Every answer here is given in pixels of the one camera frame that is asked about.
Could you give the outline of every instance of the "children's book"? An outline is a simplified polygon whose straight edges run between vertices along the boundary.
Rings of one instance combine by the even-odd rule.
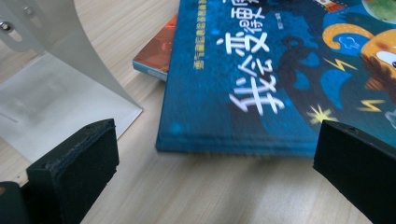
[[[156,148],[312,157],[325,119],[396,146],[395,11],[387,0],[181,0]]]
[[[176,23],[177,15],[137,53],[132,60],[134,69],[166,81]]]

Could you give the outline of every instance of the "blue book cover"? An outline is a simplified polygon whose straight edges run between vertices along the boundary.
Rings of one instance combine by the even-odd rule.
[[[394,11],[388,0],[181,0],[156,148],[312,157],[325,119],[396,146]]]

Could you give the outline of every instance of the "wooden table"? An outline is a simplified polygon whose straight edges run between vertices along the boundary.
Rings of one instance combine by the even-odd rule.
[[[177,0],[75,0],[94,48],[144,112],[119,139],[120,165],[83,223],[369,223],[312,159],[162,154],[154,143],[165,84],[131,60]],[[28,160],[0,145],[0,181],[26,182]]]

